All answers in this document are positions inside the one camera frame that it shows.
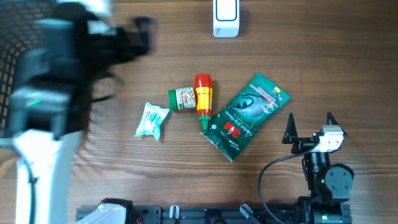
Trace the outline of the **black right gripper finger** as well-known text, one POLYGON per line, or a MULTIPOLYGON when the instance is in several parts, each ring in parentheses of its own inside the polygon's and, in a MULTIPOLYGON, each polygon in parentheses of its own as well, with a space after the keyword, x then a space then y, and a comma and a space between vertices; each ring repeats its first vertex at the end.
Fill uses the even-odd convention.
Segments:
POLYGON ((282 138, 282 144, 295 144, 299 141, 293 113, 289 114, 287 127, 282 138))
MULTIPOLYGON (((334 116, 332 115, 331 112, 328 112, 328 113, 327 113, 327 116, 326 116, 326 123, 327 123, 327 125, 339 126, 338 122, 336 121, 336 119, 334 118, 334 116)), ((343 136, 344 136, 344 137, 347 137, 348 135, 347 135, 347 133, 344 131, 344 129, 342 128, 341 130, 342 130, 342 132, 343 132, 343 136)))

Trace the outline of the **green 3M gloves packet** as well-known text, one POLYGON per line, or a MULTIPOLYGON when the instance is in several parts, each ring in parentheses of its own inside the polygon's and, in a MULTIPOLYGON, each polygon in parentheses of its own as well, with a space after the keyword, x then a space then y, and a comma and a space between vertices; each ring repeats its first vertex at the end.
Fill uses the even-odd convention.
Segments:
POLYGON ((263 122, 278 112, 290 95, 261 73, 208 123, 201 134, 231 162, 252 141, 263 122))

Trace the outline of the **red sauce bottle green cap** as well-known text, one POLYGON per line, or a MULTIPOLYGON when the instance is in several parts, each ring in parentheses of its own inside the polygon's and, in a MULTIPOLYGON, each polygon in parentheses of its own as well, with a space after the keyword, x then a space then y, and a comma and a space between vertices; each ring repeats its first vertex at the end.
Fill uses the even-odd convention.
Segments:
POLYGON ((213 82, 208 73, 195 75, 194 90, 197 98, 197 115, 203 131, 208 129, 212 114, 213 82))

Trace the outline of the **green lid spice jar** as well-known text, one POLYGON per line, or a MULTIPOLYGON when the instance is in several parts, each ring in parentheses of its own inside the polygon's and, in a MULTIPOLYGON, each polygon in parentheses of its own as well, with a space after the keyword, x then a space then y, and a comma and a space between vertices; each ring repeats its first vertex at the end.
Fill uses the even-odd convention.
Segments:
POLYGON ((170 109, 173 111, 196 107, 195 90, 193 87, 169 90, 168 98, 170 109))

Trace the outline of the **pale teal tissue packet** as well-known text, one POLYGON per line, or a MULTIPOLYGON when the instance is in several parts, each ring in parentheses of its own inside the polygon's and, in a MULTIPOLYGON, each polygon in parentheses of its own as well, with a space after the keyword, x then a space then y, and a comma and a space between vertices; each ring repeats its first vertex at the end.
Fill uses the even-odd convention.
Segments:
POLYGON ((160 126, 166 119, 169 111, 168 108, 161 108, 147 102, 139 126, 136 129, 135 137, 143 135, 153 136, 158 141, 161 135, 160 126))

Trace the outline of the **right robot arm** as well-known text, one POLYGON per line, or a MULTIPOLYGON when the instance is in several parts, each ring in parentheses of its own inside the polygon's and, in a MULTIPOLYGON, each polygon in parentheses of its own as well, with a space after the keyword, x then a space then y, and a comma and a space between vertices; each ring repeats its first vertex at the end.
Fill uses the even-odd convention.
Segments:
POLYGON ((352 223, 347 204, 353 187, 354 171, 344 164, 332 164, 330 154, 341 149, 347 134, 331 113, 326 125, 312 137, 301 138, 293 114, 289 114, 283 144, 291 144, 291 153, 302 156, 302 169, 308 185, 308 197, 295 203, 296 223, 345 224, 352 223))

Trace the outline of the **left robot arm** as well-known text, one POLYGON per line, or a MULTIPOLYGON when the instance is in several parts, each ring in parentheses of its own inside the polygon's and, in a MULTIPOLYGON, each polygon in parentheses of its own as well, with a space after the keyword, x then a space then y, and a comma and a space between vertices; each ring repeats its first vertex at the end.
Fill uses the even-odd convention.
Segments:
POLYGON ((9 97, 9 137, 18 153, 17 223, 66 223, 72 159, 80 148, 96 83, 112 66, 149 52, 153 19, 134 17, 135 31, 111 23, 96 1, 57 1, 35 24, 44 38, 19 59, 9 97))

